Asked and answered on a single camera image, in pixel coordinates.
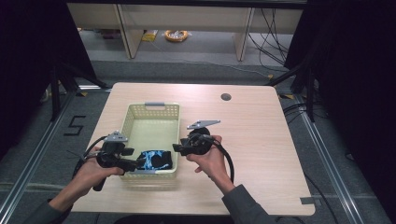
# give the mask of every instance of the sleeve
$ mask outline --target sleeve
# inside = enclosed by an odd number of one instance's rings
[[[235,224],[275,224],[261,205],[239,185],[222,198]]]
[[[48,202],[44,202],[37,207],[37,209],[23,221],[23,224],[59,224],[62,223],[67,216],[69,216],[72,206],[67,211],[60,212],[52,208]]]

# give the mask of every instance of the plastic basket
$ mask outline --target plastic basket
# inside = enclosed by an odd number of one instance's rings
[[[179,141],[180,106],[177,103],[144,103],[129,105],[121,133],[128,138],[127,147],[134,148],[132,156],[124,159],[136,160],[142,151],[171,151],[172,169],[135,170],[121,178],[129,177],[174,177],[177,169],[177,153],[172,145]]]

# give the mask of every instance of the light wood table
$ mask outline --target light wood table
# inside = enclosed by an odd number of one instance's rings
[[[232,99],[221,99],[223,93]],[[223,137],[235,168],[235,185],[243,184],[270,215],[310,216],[313,204],[276,91],[272,87],[117,83],[93,132],[100,136],[120,130],[127,106],[144,102],[179,103],[180,138],[198,119],[220,119],[209,126]],[[73,211],[133,214],[227,215],[222,194],[197,165],[178,157],[176,177],[163,188],[137,188],[119,176],[107,179],[103,190],[78,200]]]

